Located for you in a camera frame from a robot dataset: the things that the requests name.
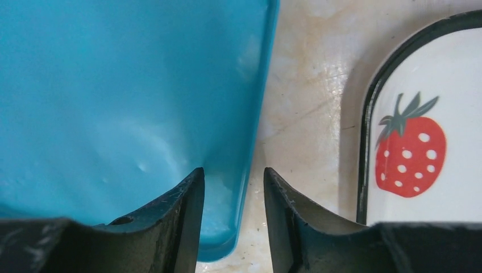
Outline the teal box lid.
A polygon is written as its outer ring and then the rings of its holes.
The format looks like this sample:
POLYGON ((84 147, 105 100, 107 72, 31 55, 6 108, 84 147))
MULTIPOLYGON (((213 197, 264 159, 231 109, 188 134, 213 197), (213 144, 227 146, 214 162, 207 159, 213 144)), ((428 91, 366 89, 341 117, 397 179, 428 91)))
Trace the teal box lid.
POLYGON ((205 171, 234 250, 279 1, 2 1, 1 217, 106 224, 205 171))

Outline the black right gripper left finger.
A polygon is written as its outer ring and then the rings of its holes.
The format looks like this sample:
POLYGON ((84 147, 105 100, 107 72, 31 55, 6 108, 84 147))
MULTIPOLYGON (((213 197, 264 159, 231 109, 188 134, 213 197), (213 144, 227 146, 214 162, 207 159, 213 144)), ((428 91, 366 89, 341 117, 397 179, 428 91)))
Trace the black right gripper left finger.
POLYGON ((2 272, 194 272, 205 173, 110 224, 68 218, 2 219, 2 272))

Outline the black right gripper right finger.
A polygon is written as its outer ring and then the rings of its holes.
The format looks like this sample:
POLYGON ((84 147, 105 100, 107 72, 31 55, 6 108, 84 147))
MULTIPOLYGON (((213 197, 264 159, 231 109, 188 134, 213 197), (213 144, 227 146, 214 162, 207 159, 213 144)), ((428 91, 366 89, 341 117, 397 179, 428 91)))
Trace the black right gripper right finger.
POLYGON ((320 206, 264 170, 274 272, 480 272, 481 225, 381 222, 365 226, 320 206))

